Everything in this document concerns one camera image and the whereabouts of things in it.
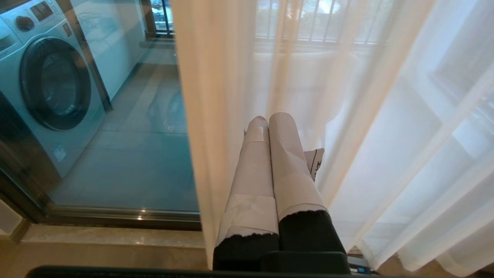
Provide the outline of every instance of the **washing machine label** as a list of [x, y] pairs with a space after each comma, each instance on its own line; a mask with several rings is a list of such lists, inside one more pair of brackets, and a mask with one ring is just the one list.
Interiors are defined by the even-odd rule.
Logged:
[[55, 155], [58, 162], [62, 161], [67, 156], [61, 144], [57, 144], [53, 150], [53, 155]]

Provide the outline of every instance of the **sheer white curtain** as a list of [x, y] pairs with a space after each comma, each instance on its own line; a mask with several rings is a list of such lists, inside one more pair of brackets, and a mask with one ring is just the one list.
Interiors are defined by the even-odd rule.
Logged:
[[347, 250], [468, 275], [494, 262], [490, 0], [172, 0], [211, 259], [243, 138], [285, 111], [324, 147]]

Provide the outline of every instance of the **glass pane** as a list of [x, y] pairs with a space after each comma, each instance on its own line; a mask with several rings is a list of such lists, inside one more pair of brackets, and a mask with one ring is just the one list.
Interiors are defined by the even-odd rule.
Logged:
[[1, 15], [1, 170], [49, 216], [199, 226], [169, 1], [39, 2]]
[[169, 30], [174, 29], [170, 0], [151, 0], [151, 9], [153, 11], [153, 18], [157, 31], [167, 32], [167, 23]]

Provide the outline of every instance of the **washing machine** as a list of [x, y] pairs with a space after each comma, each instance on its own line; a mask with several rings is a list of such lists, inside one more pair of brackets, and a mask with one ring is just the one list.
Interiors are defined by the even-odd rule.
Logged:
[[74, 31], [55, 0], [0, 15], [0, 93], [67, 175], [105, 117]]

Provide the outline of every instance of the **washing machine door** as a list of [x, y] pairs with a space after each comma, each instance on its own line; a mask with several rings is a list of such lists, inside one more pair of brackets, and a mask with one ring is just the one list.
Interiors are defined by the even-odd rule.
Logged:
[[89, 71], [81, 54], [57, 38], [40, 38], [24, 52], [20, 85], [31, 115], [57, 131], [77, 126], [91, 100]]

